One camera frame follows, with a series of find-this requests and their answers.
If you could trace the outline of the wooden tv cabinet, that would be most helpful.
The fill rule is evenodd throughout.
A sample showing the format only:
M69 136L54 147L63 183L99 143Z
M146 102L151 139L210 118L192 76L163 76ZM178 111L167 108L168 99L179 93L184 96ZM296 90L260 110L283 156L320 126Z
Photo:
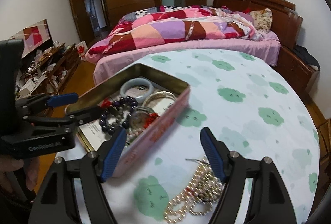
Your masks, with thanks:
M21 75L16 85L16 98L36 94L59 95L81 62L75 45L61 44L52 47L39 62L32 62L30 69Z

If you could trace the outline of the pink bed sheet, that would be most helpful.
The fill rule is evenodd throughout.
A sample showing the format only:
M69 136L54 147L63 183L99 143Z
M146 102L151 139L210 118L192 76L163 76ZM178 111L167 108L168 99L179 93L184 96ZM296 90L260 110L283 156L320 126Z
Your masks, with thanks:
M96 85L107 80L143 57L170 57L177 52L180 53L180 55L183 55L184 51L187 51L194 56L203 50L238 51L252 55L256 58L260 58L270 66L276 66L281 43L276 39L272 39L271 36L273 35L273 33L268 33L267 40L263 41L252 41L245 39L194 40L141 48L138 50L121 52L109 56L90 56L89 54L86 54L85 57L88 62L96 65L93 73L94 84Z

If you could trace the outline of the silver wrist watch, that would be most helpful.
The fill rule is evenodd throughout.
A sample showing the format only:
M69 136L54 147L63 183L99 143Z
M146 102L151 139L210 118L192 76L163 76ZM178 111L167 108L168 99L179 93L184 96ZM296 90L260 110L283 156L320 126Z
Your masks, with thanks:
M132 129L144 128L148 117L154 113L154 110L149 107L136 107L129 118L130 127Z

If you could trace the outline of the pale jade bangle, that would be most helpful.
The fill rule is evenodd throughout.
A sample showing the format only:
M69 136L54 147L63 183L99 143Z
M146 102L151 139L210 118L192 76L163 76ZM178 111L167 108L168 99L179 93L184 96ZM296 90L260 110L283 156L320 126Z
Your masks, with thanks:
M125 82L120 88L121 97L133 97L141 104L154 92L154 86L145 78L135 78Z

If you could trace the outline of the red and white paper bag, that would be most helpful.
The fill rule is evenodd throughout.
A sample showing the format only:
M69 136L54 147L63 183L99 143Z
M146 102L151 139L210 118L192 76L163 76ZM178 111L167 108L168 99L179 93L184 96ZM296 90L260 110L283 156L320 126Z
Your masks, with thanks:
M78 44L75 44L75 48L77 49L78 55L82 61L85 61L85 54L88 50L88 47L86 45L86 42L80 42Z

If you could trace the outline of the flat television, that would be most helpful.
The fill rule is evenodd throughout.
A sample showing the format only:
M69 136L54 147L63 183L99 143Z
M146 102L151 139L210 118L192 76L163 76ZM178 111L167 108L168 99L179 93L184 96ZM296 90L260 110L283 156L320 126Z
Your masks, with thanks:
M39 46L51 39L48 22L46 19L41 20L29 27L24 28L10 37L10 39L22 39L24 50L22 58L37 49Z

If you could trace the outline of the pink metal tin box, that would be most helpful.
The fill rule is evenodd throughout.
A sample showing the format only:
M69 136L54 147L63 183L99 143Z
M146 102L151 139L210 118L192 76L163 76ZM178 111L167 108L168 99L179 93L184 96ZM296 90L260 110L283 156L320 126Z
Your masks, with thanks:
M122 176L174 123L188 105L190 85L144 64L134 64L84 93L65 109L81 114L77 136L87 151L97 151L119 128L126 144L113 177Z

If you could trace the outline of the silver bangle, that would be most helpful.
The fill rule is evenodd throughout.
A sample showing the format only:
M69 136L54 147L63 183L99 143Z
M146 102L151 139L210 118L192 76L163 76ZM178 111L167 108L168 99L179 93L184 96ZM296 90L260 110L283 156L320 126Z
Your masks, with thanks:
M158 104L167 104L171 106L176 100L177 97L172 92L159 90L148 96L141 106L154 110Z

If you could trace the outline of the green cloud tablecloth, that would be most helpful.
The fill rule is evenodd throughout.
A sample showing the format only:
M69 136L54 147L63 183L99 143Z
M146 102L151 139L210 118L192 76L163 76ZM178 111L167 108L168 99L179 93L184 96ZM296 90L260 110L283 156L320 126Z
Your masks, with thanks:
M200 131L243 157L270 157L284 180L298 223L306 222L319 173L318 134L289 84L259 58L229 50L143 57L191 87L189 106L153 148L118 179L103 185L119 223L161 223L166 201L191 180L204 155Z

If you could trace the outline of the patchwork quilt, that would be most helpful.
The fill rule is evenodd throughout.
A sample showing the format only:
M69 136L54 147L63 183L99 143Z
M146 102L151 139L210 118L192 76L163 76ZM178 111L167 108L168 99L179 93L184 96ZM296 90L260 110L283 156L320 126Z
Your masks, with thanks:
M122 19L88 55L96 58L169 43L224 39L261 41L263 35L239 14L190 6Z

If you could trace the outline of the wooden nightstand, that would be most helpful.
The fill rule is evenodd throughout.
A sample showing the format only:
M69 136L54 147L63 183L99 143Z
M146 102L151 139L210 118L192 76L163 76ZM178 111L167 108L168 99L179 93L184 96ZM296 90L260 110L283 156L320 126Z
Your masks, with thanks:
M280 48L274 70L287 81L300 98L308 95L320 73L284 46Z

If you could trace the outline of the dark clothes on nightstand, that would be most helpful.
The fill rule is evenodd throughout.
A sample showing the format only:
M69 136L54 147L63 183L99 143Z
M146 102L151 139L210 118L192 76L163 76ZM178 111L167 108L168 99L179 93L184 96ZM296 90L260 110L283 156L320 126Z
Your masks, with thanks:
M320 65L316 58L314 58L303 46L296 45L293 49L295 55L297 55L304 63L312 67L314 70L320 70Z

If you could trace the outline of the floral pillow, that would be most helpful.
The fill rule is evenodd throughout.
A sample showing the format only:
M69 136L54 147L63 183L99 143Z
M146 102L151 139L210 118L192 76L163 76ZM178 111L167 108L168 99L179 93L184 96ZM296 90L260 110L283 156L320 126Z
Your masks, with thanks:
M258 31L269 32L272 27L273 13L269 8L251 11L250 15L254 20L254 27Z

